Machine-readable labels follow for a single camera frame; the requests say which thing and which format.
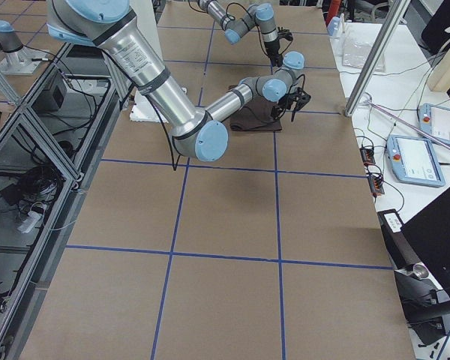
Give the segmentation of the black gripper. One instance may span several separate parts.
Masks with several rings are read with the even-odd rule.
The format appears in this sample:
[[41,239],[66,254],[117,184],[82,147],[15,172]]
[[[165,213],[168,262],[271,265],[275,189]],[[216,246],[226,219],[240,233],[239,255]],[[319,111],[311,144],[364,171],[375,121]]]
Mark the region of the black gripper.
[[273,119],[280,119],[287,110],[292,109],[291,122],[294,122],[296,113],[305,107],[311,100],[308,93],[300,93],[295,90],[292,93],[285,94],[276,105],[271,109],[271,117]]
[[283,56],[280,53],[280,40],[274,39],[265,42],[265,53],[273,67],[281,67],[283,64]]

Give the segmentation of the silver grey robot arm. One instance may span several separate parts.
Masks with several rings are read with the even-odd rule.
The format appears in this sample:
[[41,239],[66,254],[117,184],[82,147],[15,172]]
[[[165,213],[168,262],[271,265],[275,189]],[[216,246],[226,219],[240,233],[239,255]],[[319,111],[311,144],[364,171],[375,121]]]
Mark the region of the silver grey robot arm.
[[171,124],[172,152],[212,162],[227,150],[229,135],[224,120],[253,99],[262,97],[273,103],[271,115],[276,119],[284,110],[300,110],[311,97],[303,89],[305,81],[301,78],[305,57],[296,51],[281,54],[282,33],[269,3],[250,5],[240,19],[218,1],[197,4],[218,23],[231,44],[258,28],[265,54],[277,67],[272,75],[243,79],[206,108],[194,106],[182,91],[139,30],[137,14],[129,1],[48,1],[47,28],[49,35],[59,41],[96,47],[109,56]]
[[[223,30],[230,44],[237,44],[246,34],[254,29],[259,32],[259,44],[262,52],[269,59],[271,66],[283,64],[281,39],[290,35],[287,29],[279,28],[275,22],[275,12],[271,4],[251,4],[247,8],[238,2],[223,7],[218,1],[187,1],[189,7],[199,13],[208,14]],[[238,5],[244,11],[242,17],[229,12],[229,6]]]

